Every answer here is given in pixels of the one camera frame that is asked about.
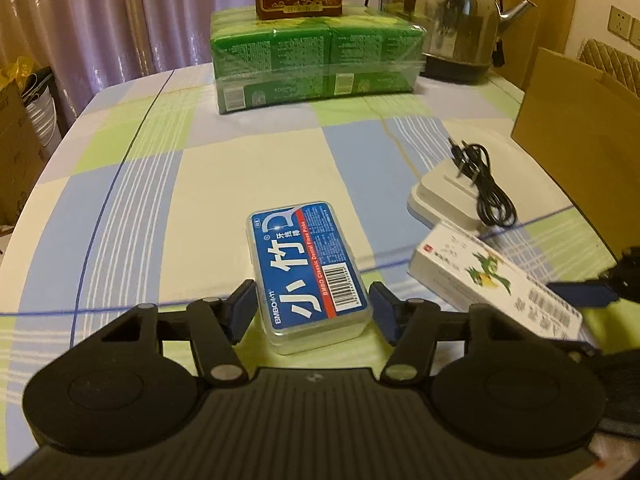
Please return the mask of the blue dental floss box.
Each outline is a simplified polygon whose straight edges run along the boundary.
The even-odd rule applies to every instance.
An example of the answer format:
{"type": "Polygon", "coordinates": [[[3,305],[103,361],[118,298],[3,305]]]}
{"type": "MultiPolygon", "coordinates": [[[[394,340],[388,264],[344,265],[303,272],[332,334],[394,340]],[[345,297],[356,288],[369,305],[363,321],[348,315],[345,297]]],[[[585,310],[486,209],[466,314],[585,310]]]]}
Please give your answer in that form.
{"type": "Polygon", "coordinates": [[[262,330],[273,351],[286,356],[362,334],[372,308],[329,203],[256,211],[247,236],[262,330]]]}

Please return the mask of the stainless steel kettle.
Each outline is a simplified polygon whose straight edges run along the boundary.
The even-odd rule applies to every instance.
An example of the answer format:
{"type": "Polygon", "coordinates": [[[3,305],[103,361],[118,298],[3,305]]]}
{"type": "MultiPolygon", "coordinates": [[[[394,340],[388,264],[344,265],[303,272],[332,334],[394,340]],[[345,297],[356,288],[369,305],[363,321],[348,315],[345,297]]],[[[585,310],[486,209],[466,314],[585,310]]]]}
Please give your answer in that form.
{"type": "Polygon", "coordinates": [[[504,32],[534,6],[530,0],[509,10],[503,0],[378,0],[381,11],[425,30],[421,75],[462,84],[504,65],[504,32]]]}

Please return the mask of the wall socket panel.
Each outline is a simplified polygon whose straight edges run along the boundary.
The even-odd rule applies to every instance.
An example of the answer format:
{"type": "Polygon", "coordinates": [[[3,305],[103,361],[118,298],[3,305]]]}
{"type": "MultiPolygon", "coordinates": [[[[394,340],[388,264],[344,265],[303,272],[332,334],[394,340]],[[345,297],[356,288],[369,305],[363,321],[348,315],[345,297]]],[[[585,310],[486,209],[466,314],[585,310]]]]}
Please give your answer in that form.
{"type": "Polygon", "coordinates": [[[640,49],[640,20],[634,18],[631,22],[628,42],[637,49],[640,49]]]}
{"type": "Polygon", "coordinates": [[[610,14],[608,14],[608,31],[616,37],[628,41],[633,21],[634,18],[629,13],[616,8],[616,6],[611,6],[610,14]]]}

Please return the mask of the brown wooden door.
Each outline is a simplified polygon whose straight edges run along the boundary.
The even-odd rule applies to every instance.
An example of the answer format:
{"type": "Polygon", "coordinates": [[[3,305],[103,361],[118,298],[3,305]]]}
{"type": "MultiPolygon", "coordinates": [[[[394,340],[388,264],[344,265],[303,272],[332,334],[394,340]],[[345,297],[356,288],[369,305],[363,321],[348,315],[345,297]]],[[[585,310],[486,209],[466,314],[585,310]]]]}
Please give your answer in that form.
{"type": "MultiPolygon", "coordinates": [[[[503,0],[506,10],[522,0],[503,0]]],[[[501,36],[506,62],[488,70],[525,90],[540,48],[562,53],[567,44],[576,0],[530,0],[534,6],[524,12],[501,36]]]]}

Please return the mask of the white bucket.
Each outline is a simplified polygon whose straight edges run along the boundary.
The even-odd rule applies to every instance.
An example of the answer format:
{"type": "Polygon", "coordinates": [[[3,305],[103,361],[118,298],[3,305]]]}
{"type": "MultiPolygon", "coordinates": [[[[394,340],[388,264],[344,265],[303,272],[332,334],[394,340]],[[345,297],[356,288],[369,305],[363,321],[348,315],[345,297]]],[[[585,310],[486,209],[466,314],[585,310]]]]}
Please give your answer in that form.
{"type": "Polygon", "coordinates": [[[26,112],[43,151],[51,155],[60,145],[62,136],[58,128],[58,112],[48,87],[44,87],[38,98],[26,105],[26,112]]]}

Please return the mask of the cardboard box on floor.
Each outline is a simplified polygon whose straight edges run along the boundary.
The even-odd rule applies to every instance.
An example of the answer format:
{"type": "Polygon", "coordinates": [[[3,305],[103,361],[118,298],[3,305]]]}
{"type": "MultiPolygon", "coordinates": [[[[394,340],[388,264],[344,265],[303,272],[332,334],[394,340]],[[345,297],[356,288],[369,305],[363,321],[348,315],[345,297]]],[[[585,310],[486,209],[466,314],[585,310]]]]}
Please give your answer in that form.
{"type": "Polygon", "coordinates": [[[1,90],[0,210],[2,226],[15,226],[46,164],[17,84],[1,90]]]}

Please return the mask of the quilted chair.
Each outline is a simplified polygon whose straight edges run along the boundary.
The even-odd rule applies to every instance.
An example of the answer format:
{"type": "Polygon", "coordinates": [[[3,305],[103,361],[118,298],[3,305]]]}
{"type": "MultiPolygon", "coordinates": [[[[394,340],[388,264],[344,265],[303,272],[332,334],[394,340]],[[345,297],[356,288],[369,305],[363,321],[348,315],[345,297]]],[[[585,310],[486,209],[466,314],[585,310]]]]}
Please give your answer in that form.
{"type": "Polygon", "coordinates": [[[604,42],[587,39],[582,43],[578,60],[602,70],[636,96],[640,92],[640,62],[633,56],[604,42]]]}

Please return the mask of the white charger box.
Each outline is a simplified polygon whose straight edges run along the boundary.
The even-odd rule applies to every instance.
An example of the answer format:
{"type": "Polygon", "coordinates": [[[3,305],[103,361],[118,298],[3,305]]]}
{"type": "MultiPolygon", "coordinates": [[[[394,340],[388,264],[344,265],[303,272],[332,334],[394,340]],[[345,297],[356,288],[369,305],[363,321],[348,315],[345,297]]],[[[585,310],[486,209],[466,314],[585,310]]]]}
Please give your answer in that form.
{"type": "Polygon", "coordinates": [[[450,159],[436,165],[413,185],[409,211],[428,226],[445,219],[474,235],[489,229],[477,214],[477,188],[450,159]]]}

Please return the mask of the green tissue multipack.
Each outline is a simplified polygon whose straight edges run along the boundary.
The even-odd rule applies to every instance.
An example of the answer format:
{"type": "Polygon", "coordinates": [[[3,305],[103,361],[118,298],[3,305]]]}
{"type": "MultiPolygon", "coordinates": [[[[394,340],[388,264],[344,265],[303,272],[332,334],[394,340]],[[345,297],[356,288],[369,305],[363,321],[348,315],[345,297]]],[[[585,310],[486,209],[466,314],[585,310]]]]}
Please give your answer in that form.
{"type": "Polygon", "coordinates": [[[220,114],[342,96],[411,92],[426,31],[366,6],[261,20],[250,6],[210,18],[220,114]]]}

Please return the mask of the open cardboard box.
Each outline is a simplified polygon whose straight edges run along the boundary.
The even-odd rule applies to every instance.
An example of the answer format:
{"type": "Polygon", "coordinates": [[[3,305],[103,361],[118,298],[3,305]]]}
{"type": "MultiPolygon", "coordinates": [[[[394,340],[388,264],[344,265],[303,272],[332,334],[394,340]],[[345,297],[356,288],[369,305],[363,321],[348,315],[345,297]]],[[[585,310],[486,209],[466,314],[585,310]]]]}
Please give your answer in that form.
{"type": "Polygon", "coordinates": [[[639,98],[603,70],[540,48],[512,138],[612,255],[639,245],[639,98]]]}

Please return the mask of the white parrot ointment box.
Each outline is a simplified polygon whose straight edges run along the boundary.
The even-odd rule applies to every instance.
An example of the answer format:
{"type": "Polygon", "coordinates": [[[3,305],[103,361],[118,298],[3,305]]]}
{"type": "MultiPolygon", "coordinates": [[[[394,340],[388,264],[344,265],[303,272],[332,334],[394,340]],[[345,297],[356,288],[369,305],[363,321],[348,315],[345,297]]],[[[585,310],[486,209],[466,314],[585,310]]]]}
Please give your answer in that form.
{"type": "Polygon", "coordinates": [[[489,304],[538,336],[576,340],[582,315],[477,237],[442,220],[414,250],[409,274],[466,312],[489,304]]]}

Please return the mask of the purple curtain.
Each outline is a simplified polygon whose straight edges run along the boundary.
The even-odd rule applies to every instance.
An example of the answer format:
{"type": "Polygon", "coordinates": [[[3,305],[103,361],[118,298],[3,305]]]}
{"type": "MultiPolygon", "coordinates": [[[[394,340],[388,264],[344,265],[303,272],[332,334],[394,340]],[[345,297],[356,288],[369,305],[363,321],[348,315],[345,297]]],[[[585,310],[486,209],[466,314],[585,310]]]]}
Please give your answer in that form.
{"type": "Polygon", "coordinates": [[[72,124],[100,91],[210,62],[213,12],[254,0],[1,0],[1,63],[31,58],[54,73],[72,124]]]}

